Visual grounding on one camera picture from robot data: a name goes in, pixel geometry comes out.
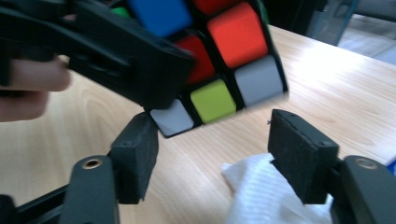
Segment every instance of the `table surface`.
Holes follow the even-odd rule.
[[[290,85],[277,99],[163,139],[146,200],[120,207],[121,223],[223,223],[233,193],[221,175],[267,151],[273,108],[293,112],[337,142],[340,158],[396,155],[396,66],[271,27]],[[88,79],[52,94],[46,115],[0,123],[0,193],[20,205],[67,184],[75,162],[105,155],[142,108]]]

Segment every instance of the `brass insert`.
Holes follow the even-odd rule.
[[[101,164],[102,164],[102,160],[91,159],[91,160],[85,161],[82,164],[82,168],[86,169],[86,170],[91,170],[91,169],[95,169],[95,168],[99,167]]]
[[[363,158],[358,158],[356,159],[356,163],[362,167],[362,168],[366,168],[369,170],[375,170],[377,167],[377,165],[375,163],[373,163],[372,161],[363,159]]]

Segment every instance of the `hand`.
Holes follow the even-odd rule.
[[[0,122],[40,117],[49,91],[63,91],[69,83],[67,66],[58,57],[47,63],[11,60],[11,83],[0,86]]]

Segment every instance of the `green sticker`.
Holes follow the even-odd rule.
[[[125,18],[131,17],[128,13],[128,10],[126,10],[124,7],[116,7],[116,8],[111,9],[111,11],[116,13],[117,15],[120,15]]]
[[[191,94],[194,104],[203,123],[212,122],[235,114],[236,105],[224,81],[214,81]]]

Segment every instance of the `blue sticker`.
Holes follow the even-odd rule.
[[[388,165],[388,169],[392,173],[392,175],[396,176],[396,158],[393,159],[393,161],[390,162]]]
[[[183,0],[128,0],[136,17],[149,31],[167,37],[192,24]]]

